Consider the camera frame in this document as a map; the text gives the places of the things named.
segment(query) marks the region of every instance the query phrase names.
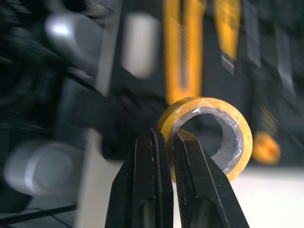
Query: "table surface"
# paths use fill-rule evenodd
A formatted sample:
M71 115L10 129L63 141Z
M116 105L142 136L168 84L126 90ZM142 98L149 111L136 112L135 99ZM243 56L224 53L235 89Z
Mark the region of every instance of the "table surface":
M107 162L100 155L101 136L88 132L88 145L79 194L76 228L105 224L112 181L122 163ZM232 188L251 228L302 228L304 170L247 167L232 181ZM174 228L180 228L176 186Z

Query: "clear tape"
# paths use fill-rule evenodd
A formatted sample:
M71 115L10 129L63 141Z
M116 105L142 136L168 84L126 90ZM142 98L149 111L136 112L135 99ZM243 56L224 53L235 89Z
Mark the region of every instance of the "clear tape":
M158 130L169 149L171 176L175 181L172 146L176 132L189 119L199 114L212 114L223 131L221 148L212 156L231 181L247 165L252 152L252 134L243 115L227 102L209 97L188 97L171 105L161 116Z

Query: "yellow object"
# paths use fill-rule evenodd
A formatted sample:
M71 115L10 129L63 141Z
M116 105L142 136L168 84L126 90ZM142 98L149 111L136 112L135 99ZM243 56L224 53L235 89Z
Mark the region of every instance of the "yellow object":
M240 0L214 0L215 21L221 51L232 60L237 58L240 25Z
M253 144L252 157L263 164L278 164L281 158L280 146L267 132L258 132Z
M172 144L175 134L187 120L201 113L211 113L214 116L225 119L226 123L232 127L235 132L240 132L240 138L238 140L242 141L242 151L241 153L234 152L235 156L233 160L236 161L236 164L229 173L226 173L228 179L231 181L242 172L249 161L252 152L251 131L246 120L235 107L224 101L208 97L184 98L171 105L162 114L158 122L157 128L163 134L168 146L172 180L175 181L174 164L172 160Z
M201 95L206 4L206 0L184 0L181 16L180 0L164 1L165 75L169 104L188 96ZM182 37L185 37L185 44L182 44Z

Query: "yellow handle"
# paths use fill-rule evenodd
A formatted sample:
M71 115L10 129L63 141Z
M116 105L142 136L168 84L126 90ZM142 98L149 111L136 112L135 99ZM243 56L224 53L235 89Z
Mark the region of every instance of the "yellow handle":
M229 58L237 57L240 0L214 0L215 21L220 49Z
M203 63L203 16L206 0L186 0L180 23L180 0L164 1L166 95L169 104L201 95ZM185 78L181 83L181 28L185 30Z

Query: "black tool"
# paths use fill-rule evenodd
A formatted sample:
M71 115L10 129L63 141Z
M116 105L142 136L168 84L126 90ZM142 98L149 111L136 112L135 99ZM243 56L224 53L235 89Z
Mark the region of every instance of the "black tool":
M195 136L179 130L174 161L183 228L248 228L232 187ZM172 228L173 193L164 138L137 138L112 184L106 228Z

